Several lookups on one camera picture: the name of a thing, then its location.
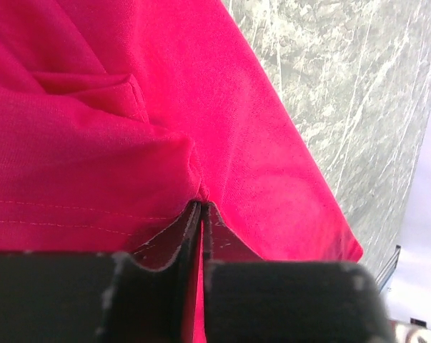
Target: red fabric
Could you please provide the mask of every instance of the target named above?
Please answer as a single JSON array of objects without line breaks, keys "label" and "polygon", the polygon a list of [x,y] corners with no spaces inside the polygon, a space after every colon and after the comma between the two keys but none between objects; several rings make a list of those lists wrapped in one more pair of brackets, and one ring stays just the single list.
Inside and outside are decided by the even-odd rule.
[{"label": "red fabric", "polygon": [[192,199],[265,259],[361,257],[221,2],[0,1],[0,249],[132,249]]}]

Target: gray table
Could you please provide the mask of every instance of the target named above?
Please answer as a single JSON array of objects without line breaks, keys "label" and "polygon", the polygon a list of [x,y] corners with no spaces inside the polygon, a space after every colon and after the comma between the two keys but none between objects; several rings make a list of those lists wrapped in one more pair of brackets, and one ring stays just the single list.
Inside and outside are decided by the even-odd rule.
[{"label": "gray table", "polygon": [[224,3],[378,274],[395,250],[430,112],[431,0]]}]

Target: folded fabric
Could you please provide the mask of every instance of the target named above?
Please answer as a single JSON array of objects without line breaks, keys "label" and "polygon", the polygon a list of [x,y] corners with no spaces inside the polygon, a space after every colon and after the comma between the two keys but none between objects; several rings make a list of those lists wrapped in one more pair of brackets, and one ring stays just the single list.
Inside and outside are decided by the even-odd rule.
[{"label": "folded fabric", "polygon": [[0,1],[0,250],[130,251],[193,199],[263,259],[362,255],[221,2]]}]

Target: red cloth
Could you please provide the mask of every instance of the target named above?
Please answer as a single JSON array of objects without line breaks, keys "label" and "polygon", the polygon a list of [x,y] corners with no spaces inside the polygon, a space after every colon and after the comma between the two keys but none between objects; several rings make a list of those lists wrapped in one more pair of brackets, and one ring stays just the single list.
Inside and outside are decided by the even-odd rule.
[{"label": "red cloth", "polygon": [[0,1],[0,250],[133,249],[192,199],[265,259],[362,255],[221,2]]}]

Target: white wall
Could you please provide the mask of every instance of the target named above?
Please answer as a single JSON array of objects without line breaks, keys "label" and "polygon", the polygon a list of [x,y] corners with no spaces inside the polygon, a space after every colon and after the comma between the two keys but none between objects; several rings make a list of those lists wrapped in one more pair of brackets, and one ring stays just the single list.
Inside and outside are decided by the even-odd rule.
[{"label": "white wall", "polygon": [[431,329],[431,113],[402,225],[400,260],[386,293],[390,317]]}]

